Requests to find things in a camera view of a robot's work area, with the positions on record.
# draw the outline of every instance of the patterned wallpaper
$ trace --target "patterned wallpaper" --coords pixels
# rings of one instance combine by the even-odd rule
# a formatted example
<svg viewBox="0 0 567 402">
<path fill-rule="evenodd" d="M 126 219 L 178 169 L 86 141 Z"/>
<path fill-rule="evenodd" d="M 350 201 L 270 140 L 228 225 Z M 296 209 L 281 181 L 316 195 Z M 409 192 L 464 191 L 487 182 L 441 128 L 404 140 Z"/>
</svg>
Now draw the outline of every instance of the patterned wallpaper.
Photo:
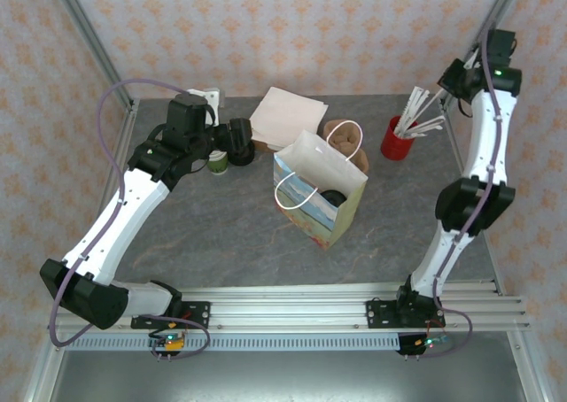
<svg viewBox="0 0 567 402">
<path fill-rule="evenodd" d="M 97 213 L 94 112 L 108 84 L 59 0 L 0 0 L 0 23 L 0 400 L 21 401 L 50 309 L 39 268 Z M 108 104 L 112 143 L 123 111 Z"/>
<path fill-rule="evenodd" d="M 81 0 L 122 78 L 230 96 L 270 86 L 307 95 L 433 87 L 493 1 Z"/>
<path fill-rule="evenodd" d="M 512 66 L 524 81 L 509 131 L 516 200 L 488 231 L 508 292 L 527 296 L 547 371 L 567 395 L 567 7 L 517 0 L 500 28 L 517 32 Z M 470 122 L 454 117 L 462 152 Z"/>
</svg>

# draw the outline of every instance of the paper cup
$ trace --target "paper cup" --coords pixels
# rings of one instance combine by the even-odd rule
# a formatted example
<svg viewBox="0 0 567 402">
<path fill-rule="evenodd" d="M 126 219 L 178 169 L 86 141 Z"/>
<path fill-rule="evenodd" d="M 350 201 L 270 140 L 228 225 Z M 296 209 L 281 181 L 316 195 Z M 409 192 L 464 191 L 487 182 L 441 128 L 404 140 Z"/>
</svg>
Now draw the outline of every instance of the paper cup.
<svg viewBox="0 0 567 402">
<path fill-rule="evenodd" d="M 224 174 L 229 165 L 229 157 L 225 151 L 213 151 L 209 154 L 209 161 L 206 166 L 213 174 Z"/>
</svg>

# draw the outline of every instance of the red pen holder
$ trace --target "red pen holder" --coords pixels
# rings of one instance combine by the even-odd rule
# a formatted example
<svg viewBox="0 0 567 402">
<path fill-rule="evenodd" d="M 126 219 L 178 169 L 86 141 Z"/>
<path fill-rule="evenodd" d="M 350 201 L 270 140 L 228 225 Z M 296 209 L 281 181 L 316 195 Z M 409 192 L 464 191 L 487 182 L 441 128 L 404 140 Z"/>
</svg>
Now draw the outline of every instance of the red pen holder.
<svg viewBox="0 0 567 402">
<path fill-rule="evenodd" d="M 414 143 L 415 138 L 411 139 L 401 139 L 393 133 L 396 128 L 400 116 L 392 117 L 390 120 L 390 125 L 386 130 L 386 135 L 384 135 L 384 140 L 382 140 L 382 145 L 380 146 L 380 151 L 384 154 L 384 157 L 390 160 L 403 160 L 409 153 L 412 143 Z M 410 126 L 416 126 L 417 122 L 413 122 Z"/>
</svg>

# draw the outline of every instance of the white rope handle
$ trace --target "white rope handle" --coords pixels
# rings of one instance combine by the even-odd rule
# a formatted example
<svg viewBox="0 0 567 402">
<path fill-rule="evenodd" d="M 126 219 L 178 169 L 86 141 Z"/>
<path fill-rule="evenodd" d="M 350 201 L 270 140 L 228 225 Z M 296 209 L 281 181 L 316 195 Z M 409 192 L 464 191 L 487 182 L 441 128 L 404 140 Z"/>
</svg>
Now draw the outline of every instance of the white rope handle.
<svg viewBox="0 0 567 402">
<path fill-rule="evenodd" d="M 279 205 L 284 210 L 299 209 L 302 205 L 304 205 L 307 201 L 309 201 L 311 199 L 311 197 L 319 190 L 319 188 L 315 188 L 313 190 L 313 192 L 311 194 L 309 194 L 309 196 L 305 200 L 303 200 L 301 203 L 299 203 L 298 205 L 295 205 L 293 207 L 286 207 L 286 206 L 282 205 L 282 203 L 280 203 L 280 200 L 277 198 L 277 191 L 280 189 L 280 185 L 282 185 L 286 179 L 291 178 L 293 175 L 295 175 L 295 172 L 291 172 L 290 174 L 288 174 L 280 182 L 277 183 L 276 189 L 274 189 L 274 198 L 276 199 L 276 203 L 277 203 L 277 205 Z"/>
<path fill-rule="evenodd" d="M 346 158 L 346 161 L 348 161 L 348 160 L 350 160 L 351 158 L 353 158 L 353 157 L 354 157 L 354 154 L 356 154 L 356 153 L 358 152 L 358 150 L 361 148 L 361 145 L 362 145 L 362 138 L 364 137 L 364 133 L 362 132 L 361 125 L 359 125 L 358 123 L 356 123 L 356 122 L 353 121 L 353 120 L 345 120 L 345 121 L 343 121 L 342 123 L 339 123 L 338 125 L 335 126 L 335 128 L 334 128 L 333 130 L 330 131 L 329 136 L 327 136 L 327 145 L 329 145 L 330 136 L 333 135 L 333 133 L 334 133 L 338 128 L 340 128 L 341 126 L 343 126 L 343 125 L 346 124 L 346 123 L 353 123 L 353 124 L 358 128 L 358 130 L 361 131 L 361 140 L 358 142 L 358 145 L 356 146 L 356 150 L 354 150 L 353 154 L 351 154 L 350 156 L 348 156 L 348 157 Z"/>
</svg>

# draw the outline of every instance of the purple cable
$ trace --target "purple cable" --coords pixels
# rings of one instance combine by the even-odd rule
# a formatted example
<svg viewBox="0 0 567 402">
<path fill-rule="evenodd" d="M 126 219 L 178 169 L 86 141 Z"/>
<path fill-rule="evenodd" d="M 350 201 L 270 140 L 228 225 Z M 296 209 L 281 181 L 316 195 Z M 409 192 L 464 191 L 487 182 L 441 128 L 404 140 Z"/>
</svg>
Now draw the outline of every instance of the purple cable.
<svg viewBox="0 0 567 402">
<path fill-rule="evenodd" d="M 108 218 L 108 221 L 104 224 L 104 226 L 100 229 L 100 231 L 98 231 L 98 234 L 93 238 L 93 240 L 90 242 L 90 244 L 87 245 L 85 250 L 82 251 L 81 256 L 77 259 L 76 262 L 74 262 L 74 265 L 71 267 L 71 269 L 69 269 L 69 272 L 67 272 L 67 274 L 65 275 L 65 278 L 63 278 L 63 281 L 61 282 L 61 285 L 59 286 L 59 290 L 58 290 L 57 294 L 55 295 L 55 297 L 53 299 L 53 306 L 51 308 L 51 314 L 50 314 L 49 331 L 50 331 L 51 342 L 57 347 L 64 347 L 64 346 L 71 344 L 72 342 L 74 342 L 77 338 L 82 336 L 84 333 L 86 333 L 92 327 L 92 324 L 89 324 L 89 325 L 85 326 L 77 334 L 75 334 L 74 336 L 69 338 L 68 340 L 61 342 L 61 341 L 58 340 L 57 332 L 56 332 L 57 312 L 58 312 L 58 309 L 59 309 L 59 304 L 61 303 L 61 299 L 63 298 L 63 295 L 65 294 L 65 290 L 67 288 L 67 285 L 69 284 L 69 281 L 71 281 L 73 274 L 77 271 L 77 269 L 79 268 L 81 263 L 87 258 L 90 251 L 92 250 L 92 248 L 100 241 L 100 239 L 106 233 L 108 228 L 111 227 L 111 225 L 114 223 L 114 221 L 116 220 L 116 217 L 118 216 L 118 213 L 120 212 L 120 209 L 122 207 L 122 201 L 124 200 L 124 193 L 125 193 L 124 176 L 122 174 L 122 171 L 120 170 L 120 166 L 118 166 L 118 163 L 116 163 L 116 159 L 114 158 L 113 154 L 110 152 L 108 147 L 106 146 L 106 142 L 105 142 L 105 139 L 103 138 L 103 132 L 102 132 L 102 127 L 101 127 L 101 121 L 102 121 L 101 116 L 102 116 L 102 111 L 103 111 L 103 104 L 104 104 L 105 100 L 108 98 L 108 96 L 110 94 L 112 94 L 117 88 L 124 86 L 124 85 L 128 85 L 129 83 L 149 83 L 151 85 L 160 86 L 160 87 L 166 88 L 166 89 L 171 89 L 171 90 L 174 90 L 174 91 L 179 92 L 179 93 L 187 92 L 185 89 L 177 88 L 176 86 L 169 85 L 169 84 L 164 83 L 162 81 L 155 81 L 153 79 L 126 79 L 124 81 L 118 81 L 118 82 L 114 83 L 110 88 L 108 88 L 105 91 L 105 93 L 98 100 L 97 112 L 96 112 L 98 141 L 100 142 L 100 146 L 102 147 L 103 151 L 105 152 L 105 155 L 108 158 L 108 161 L 110 161 L 111 165 L 113 166 L 113 171 L 118 176 L 118 188 L 119 188 L 118 189 L 118 192 L 119 192 L 118 203 L 116 203 L 116 206 L 114 207 L 113 213 L 111 214 L 110 218 Z"/>
<path fill-rule="evenodd" d="M 441 306 L 441 303 L 437 298 L 437 285 L 438 285 L 438 278 L 441 276 L 441 274 L 443 274 L 443 271 L 445 270 L 447 263 L 449 263 L 451 256 L 453 256 L 455 246 L 461 241 L 464 235 L 469 231 L 473 222 L 480 214 L 480 211 L 485 206 L 486 200 L 490 195 L 490 190 L 493 187 L 494 168 L 496 166 L 498 151 L 500 150 L 500 145 L 502 141 L 502 122 L 501 122 L 500 105 L 498 104 L 498 98 L 496 97 L 496 92 L 494 91 L 493 79 L 492 79 L 492 75 L 490 74 L 490 67 L 488 66 L 488 57 L 486 54 L 486 46 L 488 44 L 488 30 L 490 29 L 490 27 L 491 26 L 488 25 L 485 27 L 480 41 L 480 57 L 481 57 L 482 68 L 486 76 L 486 84 L 488 86 L 488 92 L 490 93 L 490 98 L 493 101 L 494 116 L 496 117 L 496 138 L 494 141 L 493 154 L 492 157 L 490 158 L 490 163 L 489 163 L 488 182 L 486 183 L 485 192 L 478 200 L 477 206 L 472 211 L 472 215 L 464 223 L 461 232 L 454 238 L 453 244 L 451 245 L 449 252 L 447 253 L 445 259 L 443 260 L 443 263 L 441 264 L 441 267 L 439 268 L 439 271 L 437 272 L 437 275 L 433 280 L 433 300 L 435 302 L 435 306 L 443 312 L 456 313 L 458 315 L 461 315 L 469 323 L 469 331 L 467 332 L 467 336 L 462 340 L 462 342 L 455 345 L 448 351 L 441 353 L 428 353 L 423 355 L 422 358 L 439 358 L 441 356 L 445 356 L 450 353 L 455 353 L 461 350 L 470 341 L 470 337 L 472 336 L 472 320 L 470 319 L 469 315 L 466 314 L 465 312 L 457 311 L 455 309 L 446 309 L 443 306 Z"/>
<path fill-rule="evenodd" d="M 178 322 L 181 324 L 187 324 L 187 325 L 191 325 L 192 327 L 195 327 L 197 329 L 200 329 L 201 331 L 203 331 L 205 333 L 206 336 L 206 342 L 205 344 L 203 344 L 201 347 L 199 347 L 196 351 L 188 351 L 188 352 L 183 352 L 180 353 L 178 355 L 175 356 L 170 356 L 167 355 L 167 359 L 168 360 L 179 360 L 179 359 L 185 359 L 185 358 L 189 358 L 190 356 L 195 356 L 195 355 L 199 355 L 204 349 L 206 349 L 208 347 L 208 345 L 211 343 L 211 335 L 209 333 L 209 330 L 206 329 L 205 327 L 203 327 L 201 324 L 197 324 L 194 321 L 190 321 L 190 320 L 183 320 L 181 318 L 171 318 L 169 316 L 156 316 L 156 315 L 142 315 L 144 318 L 148 318 L 150 320 L 155 320 L 155 321 L 172 321 L 172 322 Z M 162 337 L 159 339 L 156 339 L 153 344 L 151 345 L 151 354 L 154 356 L 154 358 L 156 358 L 157 360 L 160 360 L 162 358 L 161 353 L 156 351 L 156 346 L 163 342 L 164 340 L 166 340 L 166 337 Z"/>
</svg>

